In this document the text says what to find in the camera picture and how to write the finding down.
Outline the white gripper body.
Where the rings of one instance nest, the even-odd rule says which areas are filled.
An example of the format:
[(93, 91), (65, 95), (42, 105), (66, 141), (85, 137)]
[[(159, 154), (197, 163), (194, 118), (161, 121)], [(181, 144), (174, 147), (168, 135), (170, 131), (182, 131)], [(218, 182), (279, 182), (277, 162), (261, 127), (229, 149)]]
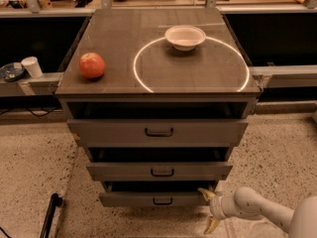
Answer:
[(216, 195), (210, 200), (211, 214), (223, 220), (233, 217), (235, 213), (235, 200), (232, 195)]

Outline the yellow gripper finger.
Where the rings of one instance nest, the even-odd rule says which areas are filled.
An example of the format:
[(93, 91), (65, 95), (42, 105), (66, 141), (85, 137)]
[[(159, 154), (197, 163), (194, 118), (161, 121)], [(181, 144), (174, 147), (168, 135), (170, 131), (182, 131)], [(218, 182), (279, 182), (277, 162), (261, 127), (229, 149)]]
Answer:
[(207, 226), (204, 230), (204, 234), (211, 234), (220, 224), (220, 220), (214, 216), (209, 216), (207, 219)]
[(213, 191), (208, 190), (206, 188), (199, 187), (198, 190), (202, 193), (206, 201), (210, 201), (216, 196), (216, 194)]

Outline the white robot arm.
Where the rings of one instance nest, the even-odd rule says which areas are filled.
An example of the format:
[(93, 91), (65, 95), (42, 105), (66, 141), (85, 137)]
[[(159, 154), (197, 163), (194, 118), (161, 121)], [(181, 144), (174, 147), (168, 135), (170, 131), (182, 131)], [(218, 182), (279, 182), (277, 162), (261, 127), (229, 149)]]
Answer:
[(237, 217), (258, 220), (265, 217), (288, 234), (288, 238), (317, 238), (317, 196), (302, 200), (295, 210), (270, 201), (250, 187), (240, 187), (232, 195), (219, 195), (199, 187), (209, 203), (211, 216), (205, 234), (212, 233), (221, 220)]

